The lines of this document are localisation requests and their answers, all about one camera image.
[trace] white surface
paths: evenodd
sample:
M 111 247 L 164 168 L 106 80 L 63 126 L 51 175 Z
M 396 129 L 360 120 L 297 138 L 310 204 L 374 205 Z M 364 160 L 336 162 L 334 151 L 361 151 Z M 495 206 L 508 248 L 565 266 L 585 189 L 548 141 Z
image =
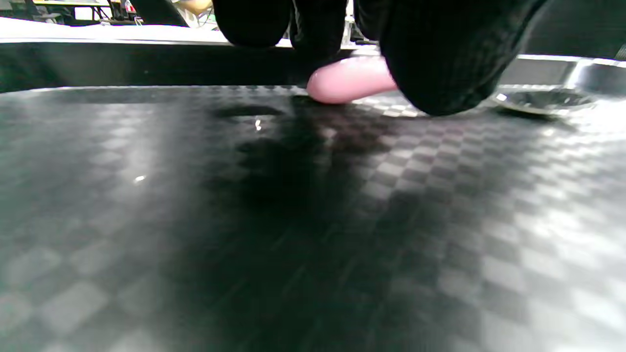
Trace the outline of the white surface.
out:
M 228 43 L 221 32 L 210 27 L 184 28 L 176 26 L 103 26 L 69 27 L 59 24 L 0 18 L 2 39 L 94 39 L 94 40 L 159 40 L 198 43 Z M 291 46 L 281 39 L 277 46 Z

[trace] black cloth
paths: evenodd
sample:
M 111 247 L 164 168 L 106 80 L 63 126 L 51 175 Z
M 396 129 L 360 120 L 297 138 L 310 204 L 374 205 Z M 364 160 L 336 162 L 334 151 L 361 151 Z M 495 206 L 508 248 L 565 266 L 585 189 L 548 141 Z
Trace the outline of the black cloth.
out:
M 549 0 L 355 0 L 357 26 L 380 40 L 398 87 L 415 107 L 449 115 L 492 94 Z M 213 0 L 235 45 L 273 46 L 289 27 L 293 47 L 316 58 L 337 53 L 347 0 Z

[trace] glossy black surface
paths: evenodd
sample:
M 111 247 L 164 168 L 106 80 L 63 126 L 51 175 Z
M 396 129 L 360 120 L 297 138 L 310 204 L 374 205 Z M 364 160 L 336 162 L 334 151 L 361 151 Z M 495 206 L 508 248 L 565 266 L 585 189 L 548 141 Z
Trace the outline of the glossy black surface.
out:
M 622 352 L 619 111 L 0 95 L 0 350 Z

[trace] carbon fiber surface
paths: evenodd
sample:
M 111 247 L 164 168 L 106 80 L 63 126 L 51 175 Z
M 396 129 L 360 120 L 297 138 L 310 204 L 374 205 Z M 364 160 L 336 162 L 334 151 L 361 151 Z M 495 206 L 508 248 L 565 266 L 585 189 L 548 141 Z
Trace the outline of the carbon fiber surface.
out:
M 0 95 L 1 350 L 624 351 L 620 105 L 407 106 Z

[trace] pink rounded tip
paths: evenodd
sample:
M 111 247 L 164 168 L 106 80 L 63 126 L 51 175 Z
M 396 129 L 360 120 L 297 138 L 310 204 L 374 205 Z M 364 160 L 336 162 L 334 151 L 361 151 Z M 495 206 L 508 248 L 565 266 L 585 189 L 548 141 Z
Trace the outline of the pink rounded tip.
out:
M 307 85 L 309 96 L 326 104 L 345 104 L 397 88 L 381 57 L 349 58 L 319 68 Z

